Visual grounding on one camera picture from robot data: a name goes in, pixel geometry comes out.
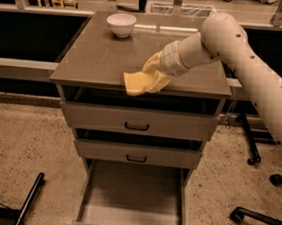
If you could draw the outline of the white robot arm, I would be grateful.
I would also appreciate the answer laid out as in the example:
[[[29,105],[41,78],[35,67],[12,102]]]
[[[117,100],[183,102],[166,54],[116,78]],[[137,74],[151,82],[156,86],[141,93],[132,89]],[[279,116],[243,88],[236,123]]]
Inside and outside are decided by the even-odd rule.
[[[198,32],[167,44],[149,58],[143,71],[156,75],[144,90],[158,92],[168,85],[166,78],[217,60],[234,71],[265,127],[282,148],[282,78],[254,52],[246,32],[230,14],[211,14]]]

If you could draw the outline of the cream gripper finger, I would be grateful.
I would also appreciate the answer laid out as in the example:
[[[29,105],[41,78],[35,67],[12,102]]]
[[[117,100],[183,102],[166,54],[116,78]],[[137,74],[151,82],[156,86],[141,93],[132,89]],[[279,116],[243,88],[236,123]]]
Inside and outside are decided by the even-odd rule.
[[[159,68],[161,68],[161,54],[155,53],[148,58],[144,67],[142,67],[142,72],[153,75]]]
[[[145,91],[151,94],[160,92],[163,88],[165,88],[171,82],[171,78],[168,74],[161,71],[155,71],[151,80],[151,84],[149,84]]]

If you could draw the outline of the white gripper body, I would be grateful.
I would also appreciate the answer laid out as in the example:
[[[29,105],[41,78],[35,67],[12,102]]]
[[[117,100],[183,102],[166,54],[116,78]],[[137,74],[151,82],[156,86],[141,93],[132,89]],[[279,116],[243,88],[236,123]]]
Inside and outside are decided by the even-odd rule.
[[[178,50],[179,42],[175,41],[168,43],[160,52],[160,69],[170,77],[179,77],[188,71],[181,61]]]

